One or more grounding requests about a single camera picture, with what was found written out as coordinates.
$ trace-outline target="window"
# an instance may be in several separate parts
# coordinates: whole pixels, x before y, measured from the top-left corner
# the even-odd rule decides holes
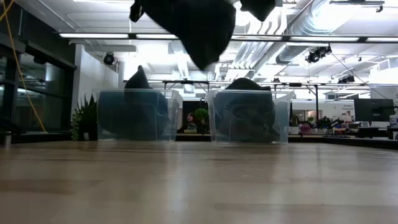
[[[0,56],[0,80],[6,76],[7,58]]]
[[[4,85],[0,85],[0,111],[2,111],[3,97],[4,97]]]
[[[293,110],[293,114],[298,117],[299,121],[305,121],[305,110]]]
[[[67,127],[62,127],[63,99],[29,90],[27,94],[47,131],[66,131]],[[23,88],[18,88],[15,118],[25,131],[42,130]]]
[[[68,93],[65,71],[61,68],[29,54],[21,55],[20,65],[27,87],[59,95]]]

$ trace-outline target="ceiling light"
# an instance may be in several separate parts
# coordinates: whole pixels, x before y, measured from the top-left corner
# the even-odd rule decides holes
[[[95,39],[95,38],[112,38],[112,39],[128,39],[128,34],[85,34],[85,33],[62,33],[63,38],[79,38],[79,39]]]
[[[300,42],[288,42],[286,43],[288,46],[310,46],[310,47],[327,47],[329,44],[327,43],[300,43]]]
[[[178,39],[173,34],[137,34],[137,39]]]
[[[280,36],[271,35],[232,35],[231,40],[235,41],[256,41],[256,40],[267,40],[267,41],[278,41],[282,40]]]
[[[397,37],[369,37],[367,42],[398,42]]]
[[[359,37],[291,37],[291,41],[319,41],[319,42],[356,42]]]
[[[222,84],[231,84],[232,82],[228,82],[228,81],[225,81],[225,82],[209,82],[209,84],[216,84],[216,85],[222,85]]]
[[[74,2],[93,2],[93,3],[134,3],[134,0],[73,0]]]

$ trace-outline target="dark object in bin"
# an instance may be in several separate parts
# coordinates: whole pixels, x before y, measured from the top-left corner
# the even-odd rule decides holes
[[[138,0],[130,10],[133,22],[144,11],[177,36],[200,70],[219,60],[235,28],[236,10],[225,0]]]
[[[226,90],[267,90],[247,78],[232,82]],[[223,93],[215,97],[216,129],[230,141],[264,142],[278,141],[280,134],[275,126],[275,106],[272,93]]]
[[[127,81],[125,90],[128,89],[151,89],[141,66]],[[100,126],[116,134],[117,138],[141,141],[162,139],[169,111],[167,100],[160,91],[104,91],[98,101]]]

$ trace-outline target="spotlight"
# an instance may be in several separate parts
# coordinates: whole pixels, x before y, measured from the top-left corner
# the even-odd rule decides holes
[[[355,78],[353,75],[350,75],[349,77],[347,77],[347,82],[353,83],[355,82]]]
[[[330,53],[331,53],[330,45],[327,47],[317,47],[315,50],[310,51],[308,57],[306,57],[305,60],[308,63],[316,63]]]
[[[114,53],[113,52],[107,52],[105,57],[104,57],[105,65],[114,65],[116,62],[118,62],[118,60],[114,56]]]

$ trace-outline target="glass wall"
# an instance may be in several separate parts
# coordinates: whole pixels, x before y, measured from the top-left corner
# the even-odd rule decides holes
[[[3,117],[23,131],[42,131],[28,96],[48,132],[69,130],[73,71],[29,54],[19,55],[27,90],[13,58],[0,57],[0,106]]]
[[[0,80],[4,79],[6,74],[7,58],[0,56]]]
[[[21,70],[24,74],[25,84],[28,87],[45,90],[53,94],[65,95],[65,71],[51,63],[41,61],[31,55],[21,55]]]

